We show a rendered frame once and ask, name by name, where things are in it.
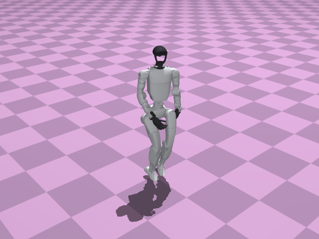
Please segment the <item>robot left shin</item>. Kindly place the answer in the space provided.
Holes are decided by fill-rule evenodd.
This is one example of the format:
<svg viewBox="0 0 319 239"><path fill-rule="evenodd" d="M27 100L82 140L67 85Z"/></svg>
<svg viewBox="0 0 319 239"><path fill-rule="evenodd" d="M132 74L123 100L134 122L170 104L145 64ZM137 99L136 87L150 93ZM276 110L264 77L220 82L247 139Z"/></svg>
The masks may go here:
<svg viewBox="0 0 319 239"><path fill-rule="evenodd" d="M166 160L169 158L171 152L172 152L172 147L169 148L168 150L163 149L163 146L161 147L161 155L160 155L160 160L159 160L160 166L161 166L161 164L164 165Z"/></svg>

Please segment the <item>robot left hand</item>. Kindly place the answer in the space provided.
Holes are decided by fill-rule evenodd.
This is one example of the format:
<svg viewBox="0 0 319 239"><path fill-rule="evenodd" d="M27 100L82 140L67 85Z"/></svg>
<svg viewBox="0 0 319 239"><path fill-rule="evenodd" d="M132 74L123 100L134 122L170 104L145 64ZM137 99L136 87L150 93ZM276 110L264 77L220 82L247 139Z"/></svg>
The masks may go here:
<svg viewBox="0 0 319 239"><path fill-rule="evenodd" d="M180 114L179 109L175 109L174 112L176 113L176 118L178 118L178 116L179 116L179 114Z"/></svg>

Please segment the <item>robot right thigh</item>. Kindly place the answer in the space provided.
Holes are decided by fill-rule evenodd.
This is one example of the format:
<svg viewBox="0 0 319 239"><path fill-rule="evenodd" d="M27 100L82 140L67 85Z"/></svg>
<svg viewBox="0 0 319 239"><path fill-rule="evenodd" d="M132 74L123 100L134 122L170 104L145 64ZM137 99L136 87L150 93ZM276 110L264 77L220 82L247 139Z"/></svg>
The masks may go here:
<svg viewBox="0 0 319 239"><path fill-rule="evenodd" d="M153 121L147 117L147 114L141 116L141 122L145 125L147 134L157 154L161 151L160 134L158 128L154 125Z"/></svg>

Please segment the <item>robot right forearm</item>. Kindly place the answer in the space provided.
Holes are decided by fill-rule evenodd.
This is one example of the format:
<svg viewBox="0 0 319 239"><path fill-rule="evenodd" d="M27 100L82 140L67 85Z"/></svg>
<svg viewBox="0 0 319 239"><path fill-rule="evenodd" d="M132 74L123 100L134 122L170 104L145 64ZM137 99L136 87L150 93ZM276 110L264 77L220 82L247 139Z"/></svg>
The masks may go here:
<svg viewBox="0 0 319 239"><path fill-rule="evenodd" d="M150 112L152 112L152 109L151 109L151 107L149 106L147 100L143 98L142 93L138 93L138 94L137 94L137 98L138 98L138 101L139 101L140 105L142 105L142 107L143 107L145 113L147 114L147 117L151 119L151 118L153 117L153 116L150 114Z"/></svg>

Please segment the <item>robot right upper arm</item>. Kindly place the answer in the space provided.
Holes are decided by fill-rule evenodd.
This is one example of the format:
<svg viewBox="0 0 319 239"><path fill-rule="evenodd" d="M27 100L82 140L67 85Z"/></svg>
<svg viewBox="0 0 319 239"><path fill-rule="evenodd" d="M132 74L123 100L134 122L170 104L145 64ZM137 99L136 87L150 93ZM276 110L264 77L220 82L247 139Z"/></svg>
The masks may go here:
<svg viewBox="0 0 319 239"><path fill-rule="evenodd" d="M149 69L141 70L138 74L137 94L142 93L144 99L147 97L146 93L144 92L144 88L145 88L146 79L148 78L148 76L149 76Z"/></svg>

